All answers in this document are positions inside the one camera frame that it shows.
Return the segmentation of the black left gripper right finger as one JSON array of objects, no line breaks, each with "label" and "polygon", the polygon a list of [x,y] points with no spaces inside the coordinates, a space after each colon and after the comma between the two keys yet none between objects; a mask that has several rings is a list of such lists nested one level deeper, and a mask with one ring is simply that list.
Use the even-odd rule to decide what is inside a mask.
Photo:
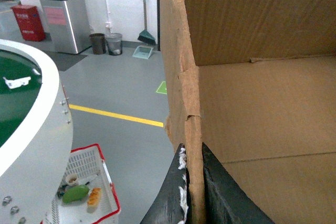
[{"label": "black left gripper right finger", "polygon": [[207,223],[274,223],[202,144]]}]

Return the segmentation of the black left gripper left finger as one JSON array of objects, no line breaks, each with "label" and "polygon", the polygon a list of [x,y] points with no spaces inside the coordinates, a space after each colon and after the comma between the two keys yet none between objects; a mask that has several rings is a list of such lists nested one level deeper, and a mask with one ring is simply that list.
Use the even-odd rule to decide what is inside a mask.
[{"label": "black left gripper left finger", "polygon": [[187,158],[180,144],[153,204],[141,223],[187,223]]}]

